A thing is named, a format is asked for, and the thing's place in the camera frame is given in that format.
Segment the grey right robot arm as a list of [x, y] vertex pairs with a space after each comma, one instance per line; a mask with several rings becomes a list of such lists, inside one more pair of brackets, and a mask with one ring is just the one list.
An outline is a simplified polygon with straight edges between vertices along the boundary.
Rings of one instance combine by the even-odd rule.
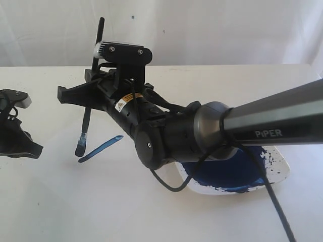
[[134, 141], [141, 162], [225, 160], [238, 146], [322, 142], [322, 80], [239, 107], [220, 102], [171, 104], [145, 82], [145, 66], [105, 63], [85, 70], [85, 83], [58, 87], [58, 100], [105, 111]]

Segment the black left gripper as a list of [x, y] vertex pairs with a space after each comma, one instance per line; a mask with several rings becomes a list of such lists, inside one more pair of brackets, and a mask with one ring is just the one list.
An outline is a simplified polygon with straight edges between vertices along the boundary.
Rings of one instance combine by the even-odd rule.
[[1, 155], [38, 159], [43, 147], [35, 143], [28, 132], [22, 131], [21, 121], [17, 119], [18, 110], [10, 94], [9, 89], [1, 90]]

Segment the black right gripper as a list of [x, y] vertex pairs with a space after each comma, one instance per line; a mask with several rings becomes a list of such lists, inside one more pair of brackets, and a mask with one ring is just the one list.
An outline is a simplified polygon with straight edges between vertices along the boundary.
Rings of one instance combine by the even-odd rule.
[[58, 86], [61, 104], [73, 104], [105, 111], [131, 138], [141, 123], [164, 127], [166, 119], [181, 117], [187, 108], [171, 104], [145, 82], [146, 66], [99, 64], [95, 71], [85, 69], [84, 84]]

